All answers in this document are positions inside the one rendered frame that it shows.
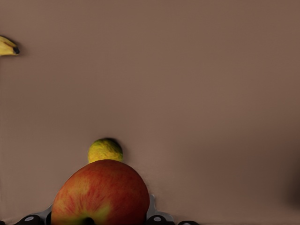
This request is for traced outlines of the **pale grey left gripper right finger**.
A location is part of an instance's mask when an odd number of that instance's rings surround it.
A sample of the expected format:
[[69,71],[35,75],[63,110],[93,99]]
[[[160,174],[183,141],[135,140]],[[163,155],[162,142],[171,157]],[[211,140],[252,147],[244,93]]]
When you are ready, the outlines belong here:
[[176,225],[173,217],[155,207],[155,196],[150,194],[150,204],[146,213],[145,225]]

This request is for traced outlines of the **yellow green lemon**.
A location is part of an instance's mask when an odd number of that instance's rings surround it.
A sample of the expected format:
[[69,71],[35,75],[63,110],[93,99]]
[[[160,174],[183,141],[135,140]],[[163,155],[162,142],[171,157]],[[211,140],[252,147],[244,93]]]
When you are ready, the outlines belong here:
[[112,138],[101,138],[92,143],[88,150],[88,162],[111,159],[123,161],[123,150],[119,143]]

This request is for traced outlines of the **red yellow apple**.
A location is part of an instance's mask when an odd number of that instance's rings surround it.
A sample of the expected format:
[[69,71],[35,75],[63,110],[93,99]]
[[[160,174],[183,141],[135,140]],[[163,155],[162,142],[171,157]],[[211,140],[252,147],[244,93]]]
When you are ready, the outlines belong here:
[[143,225],[150,204],[139,173],[114,160],[90,163],[60,188],[51,225]]

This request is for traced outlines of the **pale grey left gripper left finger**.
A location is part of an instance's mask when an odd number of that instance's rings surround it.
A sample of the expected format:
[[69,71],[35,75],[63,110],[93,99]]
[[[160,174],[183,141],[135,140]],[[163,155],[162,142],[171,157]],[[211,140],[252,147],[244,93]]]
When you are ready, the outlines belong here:
[[51,225],[52,204],[44,211],[29,214],[14,225]]

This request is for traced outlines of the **yellow banana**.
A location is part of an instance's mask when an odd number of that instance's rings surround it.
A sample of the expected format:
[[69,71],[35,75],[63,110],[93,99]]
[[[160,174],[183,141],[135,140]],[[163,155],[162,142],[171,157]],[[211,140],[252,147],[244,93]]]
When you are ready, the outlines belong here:
[[16,56],[20,50],[14,42],[4,36],[0,36],[0,56]]

